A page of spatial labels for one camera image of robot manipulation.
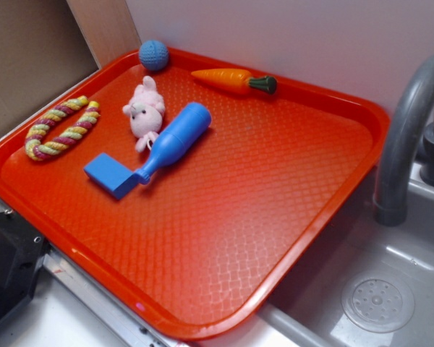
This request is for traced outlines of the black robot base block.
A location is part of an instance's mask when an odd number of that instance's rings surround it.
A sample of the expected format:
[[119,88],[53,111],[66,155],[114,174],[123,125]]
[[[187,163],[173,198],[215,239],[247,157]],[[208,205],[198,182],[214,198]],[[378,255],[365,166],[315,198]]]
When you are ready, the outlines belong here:
[[0,324],[32,301],[48,242],[19,213],[0,213]]

